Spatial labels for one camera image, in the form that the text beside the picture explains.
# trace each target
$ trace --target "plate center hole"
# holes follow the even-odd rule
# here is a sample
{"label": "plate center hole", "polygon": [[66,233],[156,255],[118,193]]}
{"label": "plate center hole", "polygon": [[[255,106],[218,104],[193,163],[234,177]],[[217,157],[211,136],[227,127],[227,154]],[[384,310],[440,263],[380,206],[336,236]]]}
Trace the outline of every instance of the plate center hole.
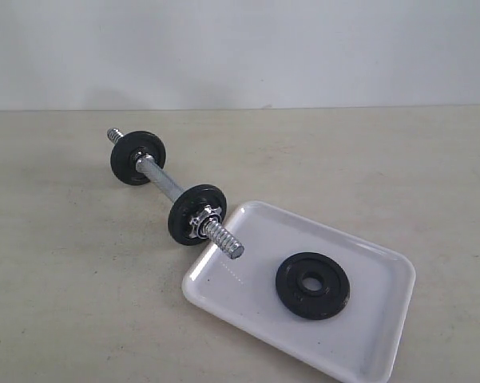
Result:
{"label": "plate center hole", "polygon": [[323,288],[323,284],[321,283],[321,281],[314,277],[304,278],[302,280],[302,285],[310,291],[319,291]]}

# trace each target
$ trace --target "black weight plate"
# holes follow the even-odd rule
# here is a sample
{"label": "black weight plate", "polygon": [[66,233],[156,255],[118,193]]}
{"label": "black weight plate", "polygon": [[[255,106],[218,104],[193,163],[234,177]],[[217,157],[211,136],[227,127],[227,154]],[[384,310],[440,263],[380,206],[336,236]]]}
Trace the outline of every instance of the black weight plate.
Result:
{"label": "black weight plate", "polygon": [[224,220],[227,211],[227,200],[224,193],[213,185],[197,185],[185,191],[173,204],[169,213],[169,233],[174,240],[182,245],[193,246],[203,243],[206,239],[190,238],[192,230],[189,220],[192,215],[202,210],[206,205],[213,208],[221,207],[220,216]]}
{"label": "black weight plate", "polygon": [[158,136],[143,131],[128,133],[113,146],[110,155],[113,174],[125,184],[138,186],[149,182],[146,176],[135,169],[138,152],[153,156],[160,168],[165,165],[165,146]]}
{"label": "black weight plate", "polygon": [[[306,278],[317,279],[320,288],[308,289]],[[276,290],[293,314],[312,320],[337,315],[350,298],[350,283],[344,270],[318,253],[299,253],[282,262],[276,275]]]}

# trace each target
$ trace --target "table surface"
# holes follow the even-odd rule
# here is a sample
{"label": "table surface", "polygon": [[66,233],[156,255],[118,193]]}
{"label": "table surface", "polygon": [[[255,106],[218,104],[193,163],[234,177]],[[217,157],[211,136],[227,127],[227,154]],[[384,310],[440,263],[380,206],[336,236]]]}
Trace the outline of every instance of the table surface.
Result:
{"label": "table surface", "polygon": [[184,299],[203,250],[121,184],[109,127],[149,130],[182,186],[258,199],[404,254],[391,381],[480,382],[480,106],[0,113],[0,382],[333,382]]}

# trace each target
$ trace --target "white wall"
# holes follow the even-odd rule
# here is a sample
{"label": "white wall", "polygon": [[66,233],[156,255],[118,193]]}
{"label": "white wall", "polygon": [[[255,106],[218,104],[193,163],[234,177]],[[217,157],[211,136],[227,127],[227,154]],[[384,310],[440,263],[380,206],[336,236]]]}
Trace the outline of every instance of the white wall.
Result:
{"label": "white wall", "polygon": [[0,0],[0,109],[480,103],[480,0]]}

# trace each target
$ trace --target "dumbbell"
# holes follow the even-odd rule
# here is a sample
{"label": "dumbbell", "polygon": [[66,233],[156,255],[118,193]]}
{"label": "dumbbell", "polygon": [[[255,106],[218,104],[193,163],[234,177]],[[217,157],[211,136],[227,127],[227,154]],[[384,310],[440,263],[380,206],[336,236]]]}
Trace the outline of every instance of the dumbbell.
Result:
{"label": "dumbbell", "polygon": [[176,242],[193,246],[209,239],[230,259],[243,254],[241,242],[222,225],[227,200],[219,188],[201,184],[184,190],[176,184],[163,170],[165,146],[151,132],[123,134],[117,128],[110,128],[106,135],[114,144],[110,156],[113,174],[123,183],[133,186],[151,181],[174,203],[168,227]]}

